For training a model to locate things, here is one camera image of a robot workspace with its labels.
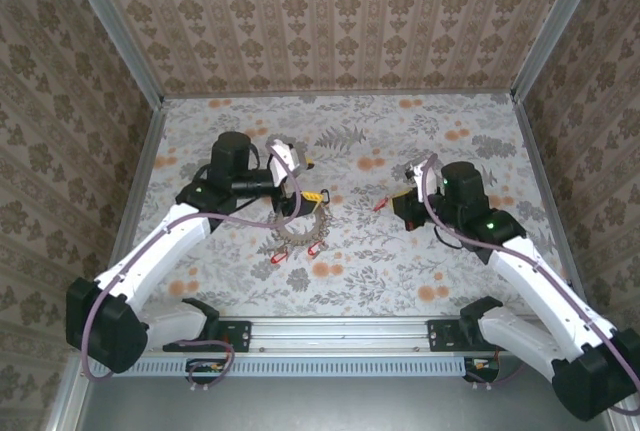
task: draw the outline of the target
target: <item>black cable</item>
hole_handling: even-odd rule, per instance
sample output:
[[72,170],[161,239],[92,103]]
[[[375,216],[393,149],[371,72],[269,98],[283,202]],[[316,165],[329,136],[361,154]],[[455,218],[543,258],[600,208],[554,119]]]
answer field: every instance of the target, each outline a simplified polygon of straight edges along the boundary
[[208,171],[209,168],[211,167],[211,163],[207,163],[204,166],[202,166],[195,174],[195,176],[193,177],[193,181],[195,181],[196,179],[200,179],[202,177],[202,175],[204,174],[205,171]]
[[438,238],[438,241],[440,241],[442,244],[444,244],[448,248],[451,248],[451,249],[462,249],[462,246],[454,246],[453,244],[447,243],[444,239],[442,239],[442,237],[440,236],[440,233],[438,232],[438,227],[437,226],[433,227],[433,232],[435,233],[436,238]]
[[247,206],[252,205],[253,203],[255,203],[258,199],[260,199],[259,197],[250,199],[249,201],[247,201],[246,203],[242,203],[240,206],[238,206],[236,209],[234,209],[231,214],[233,213],[237,213],[238,211],[242,211],[244,208],[246,208]]
[[258,148],[256,147],[255,144],[251,143],[249,145],[249,149],[251,149],[251,152],[256,157],[256,161],[258,162],[258,164],[256,164],[256,167],[253,168],[253,169],[260,169],[260,155],[258,154]]

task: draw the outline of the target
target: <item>floral tablecloth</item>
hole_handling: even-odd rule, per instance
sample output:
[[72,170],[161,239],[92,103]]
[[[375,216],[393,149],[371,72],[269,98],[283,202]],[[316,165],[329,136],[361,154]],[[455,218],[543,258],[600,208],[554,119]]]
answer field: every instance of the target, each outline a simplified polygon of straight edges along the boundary
[[[168,118],[136,242],[166,214],[227,130],[251,136],[263,163],[270,139],[304,148],[316,166],[300,176],[303,189],[327,188],[332,199],[321,215],[288,227],[306,233],[295,246],[289,233],[222,224],[178,263],[152,302],[195,296],[227,316],[415,316],[457,314],[492,295],[528,313],[509,283],[475,255],[439,243],[432,226],[409,233],[389,207],[373,211],[385,196],[408,188],[407,165],[432,152],[439,166],[472,162],[491,204],[512,213],[560,270],[506,94],[186,99],[164,106]],[[238,215],[274,218],[265,200]],[[312,258],[307,250],[318,240],[328,248]],[[272,264],[286,243],[287,259]]]

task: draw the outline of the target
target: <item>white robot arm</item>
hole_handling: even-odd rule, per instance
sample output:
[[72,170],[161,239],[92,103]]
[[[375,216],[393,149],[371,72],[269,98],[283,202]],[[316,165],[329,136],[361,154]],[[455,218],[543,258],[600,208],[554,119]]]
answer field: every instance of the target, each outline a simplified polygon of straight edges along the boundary
[[[461,310],[460,328],[469,345],[490,343],[513,353],[545,376],[560,401],[579,419],[591,419],[632,394],[635,386],[631,378],[605,344],[615,346],[638,373],[638,334],[632,329],[618,331],[596,313],[552,271],[509,213],[490,208],[482,177],[471,163],[444,166],[442,192],[429,168],[424,196],[425,164],[407,171],[416,187],[392,200],[394,212],[404,219],[406,229],[412,231],[433,222],[424,205],[428,199],[438,221],[455,229],[464,248],[511,283],[546,327],[534,326],[498,300],[485,297]],[[462,237],[499,248],[480,248],[462,241]],[[528,258],[535,268],[505,248]]]
[[[178,194],[177,204],[171,206],[160,224],[119,263],[93,282],[79,278],[69,287],[66,314],[69,344],[81,348],[90,310],[98,296],[107,289],[108,295],[95,315],[88,354],[114,372],[127,370],[147,349],[198,338],[211,319],[217,320],[218,314],[213,308],[195,300],[148,310],[143,310],[143,306],[176,262],[206,239],[221,221],[194,217],[169,231],[171,223],[200,212],[229,215],[237,210],[238,199],[257,199],[260,196],[269,196],[275,211],[291,214],[286,210],[293,210],[295,198],[284,193],[287,172],[281,162],[293,175],[309,169],[311,163],[293,146],[275,140],[271,150],[280,159],[270,159],[268,169],[250,170],[248,163],[252,146],[244,134],[221,134],[212,148],[211,164],[203,167]],[[207,177],[201,179],[205,170]],[[314,200],[322,200],[323,195],[304,193],[301,199],[298,216],[312,209]],[[132,261],[126,274],[122,273],[125,265]]]

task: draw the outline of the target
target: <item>purple cable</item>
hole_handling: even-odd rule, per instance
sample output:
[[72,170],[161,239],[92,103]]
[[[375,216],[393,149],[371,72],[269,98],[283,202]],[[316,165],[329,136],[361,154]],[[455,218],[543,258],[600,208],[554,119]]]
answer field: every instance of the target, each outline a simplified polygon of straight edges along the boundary
[[[454,238],[459,239],[463,243],[471,244],[473,246],[477,246],[480,248],[491,249],[492,251],[498,251],[498,252],[504,252],[504,253],[510,254],[511,256],[515,256],[516,258],[521,259],[525,263],[529,264],[535,271],[538,271],[542,276],[544,276],[544,278],[547,281],[549,281],[549,284],[553,286],[553,288],[560,294],[560,296],[562,296],[565,299],[565,301],[569,303],[569,306],[571,306],[571,308],[576,312],[576,314],[580,317],[580,319],[582,319],[582,321],[584,321],[585,324],[593,330],[596,336],[600,338],[600,340],[609,349],[609,351],[611,352],[613,357],[616,359],[616,361],[618,361],[620,366],[622,366],[622,369],[624,369],[624,371],[629,375],[629,377],[631,378],[631,381],[636,387],[636,390],[640,394],[640,379],[638,378],[638,375],[635,373],[633,368],[620,354],[620,351],[616,349],[616,347],[613,345],[611,340],[607,338],[604,332],[597,325],[591,322],[587,313],[585,313],[582,310],[582,308],[573,300],[573,298],[569,295],[569,293],[567,293],[565,289],[562,286],[560,286],[560,284],[555,279],[553,279],[553,277],[547,272],[546,269],[540,266],[533,259],[529,258],[529,256],[526,256],[512,249],[505,248],[503,246],[496,246],[494,244],[483,243],[482,241],[470,239],[470,238],[467,238],[466,236],[458,234],[454,230],[446,226],[440,220],[440,218],[438,218],[436,213],[433,211],[433,208],[431,207],[431,203],[429,203],[429,199],[427,199],[427,173],[433,167],[437,159],[438,159],[438,155],[435,153],[432,154],[427,160],[426,164],[422,167],[422,195],[425,197],[424,205],[427,208],[427,213],[429,213],[429,216],[431,217],[433,222],[437,226],[441,227],[445,232],[447,232]],[[612,406],[611,409],[624,416],[640,416],[640,407],[634,410],[626,410],[626,409],[619,408],[617,406]]]
[[[220,374],[213,381],[207,384],[209,388],[211,388],[212,386],[215,386],[216,384],[219,384],[220,381],[224,379],[224,377],[229,373],[229,371],[231,371],[233,362],[236,359],[235,349],[233,349],[233,346],[231,346],[229,343],[225,343],[224,341],[218,341],[215,339],[210,339],[206,341],[176,341],[176,344],[179,346],[222,346],[229,352],[229,360],[227,361],[226,366],[222,369],[222,371],[220,371]],[[193,372],[203,364],[206,364],[206,361],[200,361],[199,363],[196,363],[193,366],[191,366],[191,368],[189,369],[188,379],[191,384],[193,385],[196,384],[195,381],[193,381]]]
[[524,363],[520,363],[520,366],[518,366],[518,369],[516,369],[513,373],[511,373],[506,378],[498,379],[498,380],[492,381],[492,382],[489,382],[489,381],[487,381],[485,379],[482,379],[480,376],[478,376],[477,374],[472,373],[470,371],[467,371],[467,375],[471,376],[473,379],[475,379],[476,381],[479,381],[482,384],[486,384],[487,386],[497,386],[497,385],[507,384],[513,378],[515,378],[520,373],[522,373],[522,371],[524,371]]
[[302,190],[300,189],[300,184],[296,180],[296,177],[294,176],[293,172],[289,169],[287,164],[278,155],[278,153],[275,152],[273,147],[267,146],[267,149],[273,155],[276,161],[278,161],[282,165],[285,172],[287,173],[287,177],[293,183],[293,188],[295,190],[295,195],[296,195],[296,205],[293,210],[293,214],[291,214],[291,216],[289,216],[288,218],[283,219],[282,221],[277,221],[275,223],[257,223],[254,221],[249,221],[242,218],[236,218],[234,216],[228,216],[225,214],[193,213],[193,214],[189,214],[187,216],[178,218],[175,221],[172,221],[171,223],[169,223],[164,229],[161,229],[147,243],[145,243],[145,245],[142,246],[129,261],[127,261],[127,263],[122,267],[120,272],[113,277],[111,282],[98,295],[98,297],[96,298],[96,301],[93,303],[93,306],[91,306],[91,309],[89,310],[89,314],[87,315],[87,320],[85,321],[84,329],[82,331],[82,343],[80,346],[80,360],[82,362],[82,371],[84,372],[84,375],[87,377],[89,381],[93,381],[93,382],[104,381],[105,379],[108,379],[113,375],[113,371],[109,371],[104,376],[96,376],[91,372],[91,368],[89,367],[89,336],[91,335],[91,328],[93,328],[93,322],[95,321],[95,318],[96,318],[96,315],[98,314],[98,310],[100,309],[100,306],[102,305],[106,297],[109,295],[111,290],[116,286],[116,284],[118,284],[119,281],[124,279],[125,275],[129,272],[129,270],[133,267],[133,265],[147,251],[149,251],[153,247],[153,245],[156,242],[158,242],[158,240],[160,240],[160,238],[162,238],[165,234],[170,233],[173,228],[184,223],[185,221],[189,221],[190,219],[195,219],[195,218],[217,219],[220,221],[231,221],[233,223],[244,224],[246,226],[253,226],[256,228],[275,229],[275,228],[280,228],[282,226],[285,226],[286,224],[289,224],[298,216],[298,213],[300,213],[300,207],[302,206]]

